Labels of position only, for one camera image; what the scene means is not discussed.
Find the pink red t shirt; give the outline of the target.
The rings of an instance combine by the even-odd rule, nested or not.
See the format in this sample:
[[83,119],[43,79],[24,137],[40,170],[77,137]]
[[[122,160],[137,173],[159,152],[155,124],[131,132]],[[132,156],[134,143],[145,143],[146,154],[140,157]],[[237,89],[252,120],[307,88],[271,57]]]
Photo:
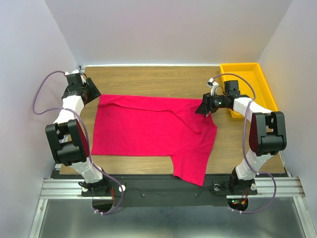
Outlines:
[[201,186],[217,127],[211,116],[195,112],[200,103],[198,99],[102,95],[92,154],[169,156],[175,176]]

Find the yellow plastic tray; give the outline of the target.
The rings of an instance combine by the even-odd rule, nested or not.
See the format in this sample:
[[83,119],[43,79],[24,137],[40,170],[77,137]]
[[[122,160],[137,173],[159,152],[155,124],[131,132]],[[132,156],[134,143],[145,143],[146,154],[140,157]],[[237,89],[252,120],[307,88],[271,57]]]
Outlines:
[[278,111],[278,107],[258,63],[222,63],[220,65],[220,72],[234,73],[246,79],[252,88],[250,88],[243,80],[235,76],[224,75],[221,77],[222,82],[228,80],[238,80],[241,94],[248,95],[253,98],[254,96],[252,90],[254,90],[256,93],[255,102],[258,105],[271,111]]

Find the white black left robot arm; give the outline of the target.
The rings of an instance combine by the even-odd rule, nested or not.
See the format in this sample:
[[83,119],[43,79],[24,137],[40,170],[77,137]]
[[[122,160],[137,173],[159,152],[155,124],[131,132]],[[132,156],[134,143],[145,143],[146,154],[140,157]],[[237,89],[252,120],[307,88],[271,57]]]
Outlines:
[[84,181],[79,185],[85,196],[106,196],[110,193],[109,179],[90,159],[90,143],[78,118],[85,105],[101,93],[91,78],[78,70],[64,75],[68,85],[62,96],[62,109],[57,119],[45,128],[53,159],[83,177]]

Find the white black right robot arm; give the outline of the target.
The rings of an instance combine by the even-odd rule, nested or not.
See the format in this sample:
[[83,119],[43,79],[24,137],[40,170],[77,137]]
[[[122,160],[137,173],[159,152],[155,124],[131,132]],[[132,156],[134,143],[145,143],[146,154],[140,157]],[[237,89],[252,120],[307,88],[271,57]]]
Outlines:
[[216,93],[219,84],[210,78],[207,82],[211,91],[203,95],[196,114],[208,115],[218,109],[228,108],[244,116],[250,122],[249,150],[243,150],[243,160],[236,166],[228,181],[231,193],[256,190],[254,179],[265,162],[284,150],[287,145],[285,116],[283,112],[271,111],[258,105],[253,98],[242,95],[237,80],[224,83],[224,94]]

